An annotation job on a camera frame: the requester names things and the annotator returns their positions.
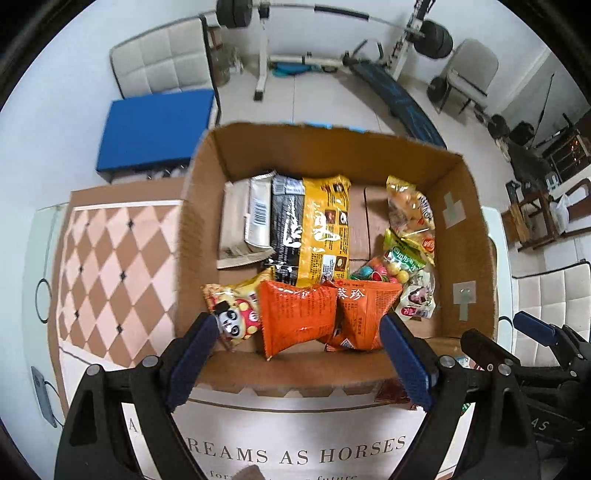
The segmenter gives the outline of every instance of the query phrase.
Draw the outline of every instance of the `orange snack bag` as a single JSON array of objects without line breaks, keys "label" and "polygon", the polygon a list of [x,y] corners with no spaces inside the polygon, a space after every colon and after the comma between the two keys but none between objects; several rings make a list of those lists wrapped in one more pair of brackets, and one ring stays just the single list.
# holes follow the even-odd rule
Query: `orange snack bag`
[{"label": "orange snack bag", "polygon": [[299,288],[268,280],[261,283],[258,294],[267,360],[296,343],[330,335],[335,329],[336,288]]},{"label": "orange snack bag", "polygon": [[326,350],[382,348],[379,321],[399,298],[402,285],[339,278],[324,285],[331,285],[337,291],[337,328],[331,337],[321,339],[327,344]]}]

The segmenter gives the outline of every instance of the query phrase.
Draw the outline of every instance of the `blue mat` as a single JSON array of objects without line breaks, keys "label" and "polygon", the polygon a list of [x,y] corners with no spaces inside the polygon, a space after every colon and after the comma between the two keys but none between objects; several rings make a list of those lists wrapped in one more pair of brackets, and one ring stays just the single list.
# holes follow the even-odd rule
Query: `blue mat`
[{"label": "blue mat", "polygon": [[213,90],[202,89],[114,101],[96,171],[188,164],[209,127],[213,100]]}]

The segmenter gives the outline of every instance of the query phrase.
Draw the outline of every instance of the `checkered pattern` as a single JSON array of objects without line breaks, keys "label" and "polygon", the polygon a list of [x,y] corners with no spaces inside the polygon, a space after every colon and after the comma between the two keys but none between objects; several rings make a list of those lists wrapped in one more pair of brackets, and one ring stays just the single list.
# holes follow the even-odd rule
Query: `checkered pattern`
[{"label": "checkered pattern", "polygon": [[132,367],[174,338],[180,205],[76,207],[64,235],[62,341]]}]

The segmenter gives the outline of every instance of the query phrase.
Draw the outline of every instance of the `black weight plate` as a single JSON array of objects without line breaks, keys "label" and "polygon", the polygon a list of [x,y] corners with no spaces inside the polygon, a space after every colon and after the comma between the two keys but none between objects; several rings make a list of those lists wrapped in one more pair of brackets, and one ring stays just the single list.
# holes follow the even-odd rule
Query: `black weight plate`
[{"label": "black weight plate", "polygon": [[246,28],[252,19],[252,0],[234,0],[232,11],[236,28]]},{"label": "black weight plate", "polygon": [[437,58],[437,52],[443,43],[443,27],[431,20],[425,20],[421,25],[421,33],[424,37],[416,38],[414,49],[417,53],[430,59]]},{"label": "black weight plate", "polygon": [[234,23],[234,0],[217,0],[217,23],[226,28],[236,28]]},{"label": "black weight plate", "polygon": [[427,87],[427,97],[432,103],[439,103],[447,91],[447,80],[445,77],[435,77]]},{"label": "black weight plate", "polygon": [[452,38],[452,34],[449,33],[449,30],[445,27],[441,27],[441,33],[443,35],[443,42],[441,43],[441,47],[439,48],[439,51],[437,52],[437,58],[438,59],[444,59],[446,57],[449,56],[449,54],[452,52],[453,50],[453,38]]},{"label": "black weight plate", "polygon": [[510,130],[505,118],[502,115],[495,114],[491,117],[491,121],[488,122],[488,132],[496,140],[509,135]]}]

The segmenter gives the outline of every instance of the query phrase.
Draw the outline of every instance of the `metal bar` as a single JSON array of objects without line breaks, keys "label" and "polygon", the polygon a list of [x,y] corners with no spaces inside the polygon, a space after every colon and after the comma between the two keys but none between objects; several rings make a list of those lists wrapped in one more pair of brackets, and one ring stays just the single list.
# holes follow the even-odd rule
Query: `metal bar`
[{"label": "metal bar", "polygon": [[[252,4],[252,7],[258,8],[260,6],[260,4],[261,4],[261,2]],[[365,21],[377,22],[377,23],[381,23],[383,25],[387,25],[392,28],[398,28],[400,30],[404,30],[405,32],[412,33],[413,35],[416,35],[417,37],[424,37],[425,36],[421,31],[419,31],[415,28],[410,28],[410,27],[406,27],[406,26],[403,27],[402,25],[390,22],[388,20],[384,20],[383,18],[372,17],[371,15],[369,15],[365,12],[359,12],[357,10],[349,10],[346,8],[331,7],[330,5],[304,5],[304,4],[269,3],[269,7],[270,8],[296,8],[296,9],[300,9],[300,10],[313,10],[315,12],[321,12],[321,13],[327,13],[327,14],[333,14],[333,15],[344,15],[346,17],[357,18],[357,19],[365,20]]]}]

